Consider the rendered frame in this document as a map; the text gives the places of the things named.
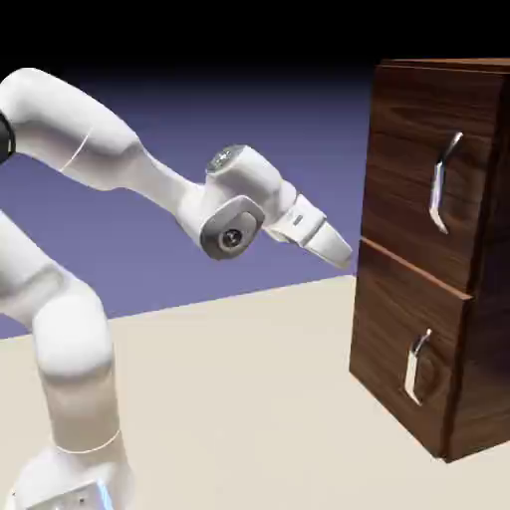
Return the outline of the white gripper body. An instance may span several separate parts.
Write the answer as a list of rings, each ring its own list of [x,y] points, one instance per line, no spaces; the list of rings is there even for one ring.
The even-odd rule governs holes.
[[[353,255],[351,245],[328,221],[324,221],[312,235],[305,249],[340,269],[350,265]]]

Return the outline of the large dark wood door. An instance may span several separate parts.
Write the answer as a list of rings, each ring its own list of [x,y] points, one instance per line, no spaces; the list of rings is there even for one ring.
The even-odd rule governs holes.
[[[447,161],[441,233],[429,217],[434,165]],[[363,235],[466,294],[493,245],[510,243],[510,62],[383,61],[375,72]]]

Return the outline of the small dark wood door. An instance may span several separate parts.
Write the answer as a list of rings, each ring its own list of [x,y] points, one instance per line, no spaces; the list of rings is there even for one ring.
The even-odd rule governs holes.
[[[458,359],[471,296],[369,239],[359,250],[350,371],[435,457],[447,456]],[[407,352],[431,328],[417,373],[415,404],[404,391]]]

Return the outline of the dark wood cabinet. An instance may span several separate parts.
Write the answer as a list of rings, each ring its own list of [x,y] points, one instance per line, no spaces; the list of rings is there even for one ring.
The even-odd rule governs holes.
[[[423,59],[386,61],[510,59]],[[447,462],[510,441],[510,243],[495,244],[471,296],[458,359]]]

